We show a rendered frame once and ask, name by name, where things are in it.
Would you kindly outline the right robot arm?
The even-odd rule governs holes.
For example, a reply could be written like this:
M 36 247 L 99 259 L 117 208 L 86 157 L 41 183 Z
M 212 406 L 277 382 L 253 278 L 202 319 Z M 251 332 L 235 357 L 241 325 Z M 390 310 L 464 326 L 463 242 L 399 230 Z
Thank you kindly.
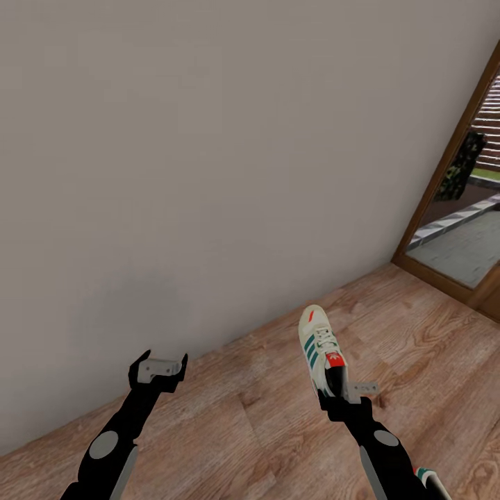
M 344 397 L 326 397 L 318 389 L 320 406 L 332 422 L 344 422 L 360 445 L 362 465 L 377 500 L 440 500 L 414 475 L 400 439 L 372 418 L 371 399 L 360 396 L 378 394 L 378 383 L 350 382 L 343 388 L 348 394 Z

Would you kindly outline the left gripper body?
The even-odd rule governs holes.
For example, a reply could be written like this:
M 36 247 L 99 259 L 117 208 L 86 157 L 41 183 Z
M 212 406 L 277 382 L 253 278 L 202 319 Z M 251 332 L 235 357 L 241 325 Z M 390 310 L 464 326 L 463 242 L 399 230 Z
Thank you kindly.
M 174 392 L 176 390 L 176 376 L 156 375 L 149 384 L 138 383 L 138 369 L 133 367 L 128 373 L 131 392 L 126 400 L 140 400 L 149 407 L 152 412 L 161 392 Z M 125 400 L 125 401 L 126 401 Z

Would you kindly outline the gym shoe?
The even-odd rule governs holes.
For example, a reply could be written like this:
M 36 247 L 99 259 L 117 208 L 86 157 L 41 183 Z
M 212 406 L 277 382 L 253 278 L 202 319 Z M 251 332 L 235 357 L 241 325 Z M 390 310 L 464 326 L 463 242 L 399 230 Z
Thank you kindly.
M 413 472 L 422 481 L 431 496 L 436 496 L 440 500 L 452 500 L 441 484 L 436 472 L 425 467 L 416 467 L 416 469 L 413 469 Z
M 321 306 L 310 303 L 303 311 L 299 339 L 316 397 L 318 389 L 326 397 L 348 395 L 343 388 L 348 383 L 348 364 Z

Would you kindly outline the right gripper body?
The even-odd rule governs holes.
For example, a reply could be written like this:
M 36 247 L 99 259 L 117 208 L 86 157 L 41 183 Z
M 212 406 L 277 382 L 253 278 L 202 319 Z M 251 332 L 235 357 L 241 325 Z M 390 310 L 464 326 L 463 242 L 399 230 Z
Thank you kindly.
M 372 402 L 369 397 L 360 397 L 361 403 L 349 403 L 344 397 L 327 397 L 328 417 L 332 422 L 344 422 L 351 432 L 353 419 L 358 415 L 372 418 Z

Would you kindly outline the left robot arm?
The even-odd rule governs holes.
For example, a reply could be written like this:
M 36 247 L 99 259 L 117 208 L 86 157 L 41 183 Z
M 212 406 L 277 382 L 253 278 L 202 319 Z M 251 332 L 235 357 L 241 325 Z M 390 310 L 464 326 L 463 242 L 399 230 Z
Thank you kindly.
M 141 434 L 161 392 L 174 392 L 184 381 L 188 363 L 149 358 L 147 350 L 128 373 L 131 392 L 100 434 L 91 442 L 73 482 L 60 500 L 119 500 L 138 456 L 134 438 Z

